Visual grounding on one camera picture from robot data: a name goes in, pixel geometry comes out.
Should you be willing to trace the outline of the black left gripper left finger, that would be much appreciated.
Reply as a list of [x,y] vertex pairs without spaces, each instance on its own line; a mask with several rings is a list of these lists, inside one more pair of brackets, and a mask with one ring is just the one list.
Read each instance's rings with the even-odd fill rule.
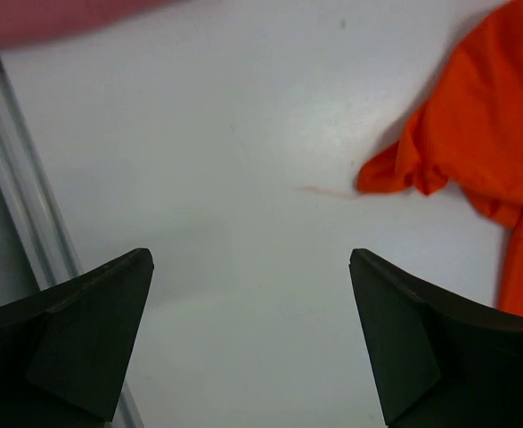
[[154,270],[132,250],[0,307],[0,427],[107,427]]

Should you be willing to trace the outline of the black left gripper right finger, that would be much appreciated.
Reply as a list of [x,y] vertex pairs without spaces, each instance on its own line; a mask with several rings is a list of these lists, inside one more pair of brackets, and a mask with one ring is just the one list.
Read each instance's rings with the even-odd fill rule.
[[523,317],[366,249],[349,270],[387,426],[523,427]]

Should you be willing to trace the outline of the orange t-shirt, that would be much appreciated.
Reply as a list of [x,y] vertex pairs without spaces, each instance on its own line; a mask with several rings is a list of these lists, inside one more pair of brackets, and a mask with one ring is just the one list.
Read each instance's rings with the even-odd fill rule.
[[523,1],[491,12],[453,50],[427,101],[355,179],[360,193],[456,183],[511,230],[498,306],[523,316]]

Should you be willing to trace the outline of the pink red t-shirt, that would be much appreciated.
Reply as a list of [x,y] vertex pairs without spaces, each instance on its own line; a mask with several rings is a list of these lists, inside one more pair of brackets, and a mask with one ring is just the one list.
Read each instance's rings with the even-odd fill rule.
[[161,0],[0,0],[0,50],[99,29],[167,4]]

